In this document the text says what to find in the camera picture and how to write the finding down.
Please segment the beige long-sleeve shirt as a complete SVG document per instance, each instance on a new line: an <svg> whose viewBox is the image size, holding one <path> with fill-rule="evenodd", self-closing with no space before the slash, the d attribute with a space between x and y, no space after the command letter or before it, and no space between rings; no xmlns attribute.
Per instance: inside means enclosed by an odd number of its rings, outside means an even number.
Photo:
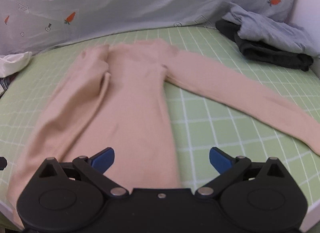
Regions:
<svg viewBox="0 0 320 233"><path fill-rule="evenodd" d="M69 162L112 147L108 178L128 190L181 185L164 98L170 82L239 110L319 153L319 123L295 103L220 62L162 39L102 45L83 51L40 114L11 176L16 206L48 157Z"/></svg>

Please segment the green grid mat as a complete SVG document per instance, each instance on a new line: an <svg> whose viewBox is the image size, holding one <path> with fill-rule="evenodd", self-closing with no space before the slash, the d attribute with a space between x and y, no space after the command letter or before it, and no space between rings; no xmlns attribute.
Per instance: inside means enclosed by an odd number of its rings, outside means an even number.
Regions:
<svg viewBox="0 0 320 233"><path fill-rule="evenodd" d="M234 43L214 29L179 27L120 33L53 49L35 56L1 98L1 206L16 160L48 97L82 50L100 45L161 38L184 50L211 57L293 101L319 119L319 79L311 71L290 70L245 60ZM232 156L253 161L278 157L303 190L310 207L319 203L319 156L308 146L223 104L165 84L181 181L195 189L217 172L207 162L216 146Z"/></svg>

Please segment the plaid checkered garment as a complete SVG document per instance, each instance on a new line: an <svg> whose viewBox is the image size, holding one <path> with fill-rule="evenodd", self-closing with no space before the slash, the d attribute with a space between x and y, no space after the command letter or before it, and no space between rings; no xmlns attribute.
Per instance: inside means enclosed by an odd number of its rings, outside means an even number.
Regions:
<svg viewBox="0 0 320 233"><path fill-rule="evenodd" d="M8 90L9 85L11 84L11 77L7 76L0 78L0 97Z"/></svg>

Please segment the white crumpled garment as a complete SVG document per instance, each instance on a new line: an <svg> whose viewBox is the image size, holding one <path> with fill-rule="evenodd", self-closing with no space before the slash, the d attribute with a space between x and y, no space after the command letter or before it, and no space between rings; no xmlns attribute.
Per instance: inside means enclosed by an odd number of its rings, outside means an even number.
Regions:
<svg viewBox="0 0 320 233"><path fill-rule="evenodd" d="M1 55L0 58L0 78L8 77L24 69L30 62L32 52L20 54Z"/></svg>

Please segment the black folded garment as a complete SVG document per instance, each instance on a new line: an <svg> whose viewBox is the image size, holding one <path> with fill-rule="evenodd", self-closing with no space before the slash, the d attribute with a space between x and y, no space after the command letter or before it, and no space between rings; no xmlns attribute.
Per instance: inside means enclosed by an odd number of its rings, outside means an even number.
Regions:
<svg viewBox="0 0 320 233"><path fill-rule="evenodd" d="M262 41L249 41L238 36L240 26L224 19L216 22L216 28L224 36L233 41L239 51L252 61L270 63L280 67L308 71L313 64L313 58L306 54L295 54L277 49Z"/></svg>

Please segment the grey-blue folded garment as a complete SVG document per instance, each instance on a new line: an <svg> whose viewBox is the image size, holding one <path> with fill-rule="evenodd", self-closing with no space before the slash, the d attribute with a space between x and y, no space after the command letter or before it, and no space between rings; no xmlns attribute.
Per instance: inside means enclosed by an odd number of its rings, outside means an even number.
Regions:
<svg viewBox="0 0 320 233"><path fill-rule="evenodd" d="M302 27L276 22L264 15L246 11L231 4L223 20L240 26L238 36L248 41L262 41L277 49L319 57L319 48L311 36Z"/></svg>

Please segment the grey carrot-print backdrop cloth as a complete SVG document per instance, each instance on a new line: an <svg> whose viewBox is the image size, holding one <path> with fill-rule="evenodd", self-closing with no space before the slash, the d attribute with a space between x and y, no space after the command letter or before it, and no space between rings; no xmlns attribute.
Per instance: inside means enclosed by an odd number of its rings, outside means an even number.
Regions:
<svg viewBox="0 0 320 233"><path fill-rule="evenodd" d="M1 0L1 54L132 30L214 25L232 4L278 22L294 0Z"/></svg>

